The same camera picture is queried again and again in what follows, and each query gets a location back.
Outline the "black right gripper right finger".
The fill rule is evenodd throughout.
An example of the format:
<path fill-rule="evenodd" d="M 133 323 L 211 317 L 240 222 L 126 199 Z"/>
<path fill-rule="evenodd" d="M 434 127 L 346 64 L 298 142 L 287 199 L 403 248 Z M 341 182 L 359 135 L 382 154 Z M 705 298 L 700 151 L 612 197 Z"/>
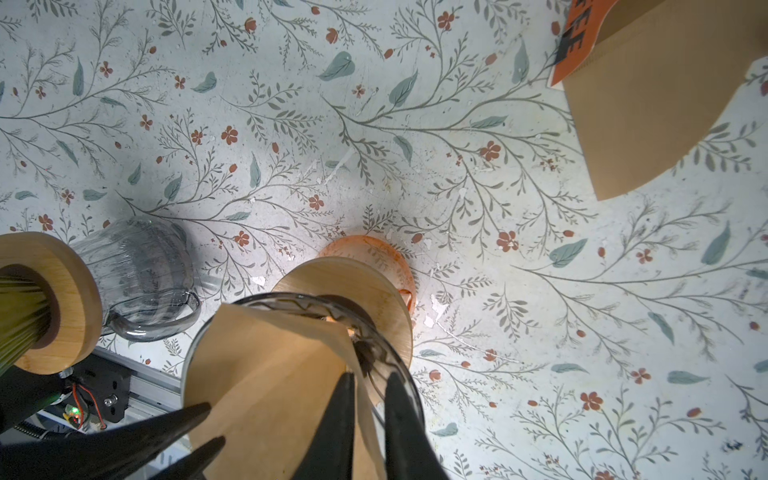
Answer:
<path fill-rule="evenodd" d="M 385 457 L 389 480 L 447 480 L 403 382 L 395 373 L 385 391 Z"/>

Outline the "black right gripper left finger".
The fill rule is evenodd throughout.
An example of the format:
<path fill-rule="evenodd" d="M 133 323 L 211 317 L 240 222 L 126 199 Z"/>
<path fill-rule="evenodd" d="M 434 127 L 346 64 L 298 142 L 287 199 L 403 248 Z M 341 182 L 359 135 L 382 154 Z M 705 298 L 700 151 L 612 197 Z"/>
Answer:
<path fill-rule="evenodd" d="M 355 377 L 340 376 L 292 479 L 351 479 L 356 425 Z"/>

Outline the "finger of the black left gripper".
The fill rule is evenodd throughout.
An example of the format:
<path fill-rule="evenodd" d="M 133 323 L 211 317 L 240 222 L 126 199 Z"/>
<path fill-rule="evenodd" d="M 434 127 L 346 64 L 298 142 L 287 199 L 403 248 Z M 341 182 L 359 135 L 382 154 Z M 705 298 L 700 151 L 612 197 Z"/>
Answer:
<path fill-rule="evenodd" d="M 1 447 L 3 479 L 123 479 L 200 425 L 207 402 L 94 434 Z"/>
<path fill-rule="evenodd" d="M 152 477 L 152 480 L 199 479 L 204 470 L 218 457 L 225 444 L 224 436 L 215 437 L 191 454 L 160 471 Z"/>

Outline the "wooden ring holder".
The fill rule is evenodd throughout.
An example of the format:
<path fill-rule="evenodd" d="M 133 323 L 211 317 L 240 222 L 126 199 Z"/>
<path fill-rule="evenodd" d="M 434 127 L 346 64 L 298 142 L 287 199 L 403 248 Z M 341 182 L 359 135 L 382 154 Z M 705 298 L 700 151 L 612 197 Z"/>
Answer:
<path fill-rule="evenodd" d="M 272 288 L 274 292 L 329 296 L 364 311 L 377 332 L 393 347 L 406 367 L 413 354 L 413 328 L 401 293 L 382 273 L 360 261 L 343 257 L 320 257 L 287 273 Z"/>

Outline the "green glass dripper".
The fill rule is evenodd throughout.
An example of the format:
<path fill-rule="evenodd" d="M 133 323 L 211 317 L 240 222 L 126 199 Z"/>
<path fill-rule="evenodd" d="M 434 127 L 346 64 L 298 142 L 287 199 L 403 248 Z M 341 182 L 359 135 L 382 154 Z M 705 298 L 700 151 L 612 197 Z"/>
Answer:
<path fill-rule="evenodd" d="M 1 276 L 1 374 L 37 344 L 50 328 L 51 306 L 33 280 Z"/>

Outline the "grey glass pitcher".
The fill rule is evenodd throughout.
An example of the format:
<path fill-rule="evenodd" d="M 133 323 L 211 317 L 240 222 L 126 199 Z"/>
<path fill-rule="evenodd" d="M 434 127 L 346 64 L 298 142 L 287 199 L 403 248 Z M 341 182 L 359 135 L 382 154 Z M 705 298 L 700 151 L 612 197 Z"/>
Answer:
<path fill-rule="evenodd" d="M 102 304 L 102 334 L 154 342 L 191 327 L 201 313 L 193 254 L 180 227 L 132 217 L 71 244 Z"/>

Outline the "orange glass pitcher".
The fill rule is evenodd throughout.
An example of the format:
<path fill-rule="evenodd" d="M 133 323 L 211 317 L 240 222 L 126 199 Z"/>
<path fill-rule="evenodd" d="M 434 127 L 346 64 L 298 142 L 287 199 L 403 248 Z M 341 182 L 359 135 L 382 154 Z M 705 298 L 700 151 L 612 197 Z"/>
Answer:
<path fill-rule="evenodd" d="M 348 258 L 374 268 L 398 290 L 409 314 L 414 314 L 417 287 L 412 270 L 389 243 L 369 235 L 346 236 L 325 246 L 317 257 Z"/>

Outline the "orange coffee filter holder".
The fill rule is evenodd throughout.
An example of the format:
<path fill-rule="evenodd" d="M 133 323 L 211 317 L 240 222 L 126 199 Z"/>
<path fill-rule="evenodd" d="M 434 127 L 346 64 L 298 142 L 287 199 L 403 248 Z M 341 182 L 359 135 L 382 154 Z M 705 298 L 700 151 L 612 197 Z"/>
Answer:
<path fill-rule="evenodd" d="M 767 54 L 764 1 L 574 1 L 563 88 L 596 198 L 627 194 L 701 141 Z"/>

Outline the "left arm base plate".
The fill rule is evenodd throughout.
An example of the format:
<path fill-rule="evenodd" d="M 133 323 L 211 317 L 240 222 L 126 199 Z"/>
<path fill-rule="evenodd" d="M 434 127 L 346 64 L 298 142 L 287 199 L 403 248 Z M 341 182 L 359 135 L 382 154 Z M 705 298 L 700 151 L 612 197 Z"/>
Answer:
<path fill-rule="evenodd" d="M 32 419 L 44 428 L 65 433 L 97 433 L 125 419 L 132 371 L 112 360 L 91 355 L 64 377 L 64 393 Z"/>

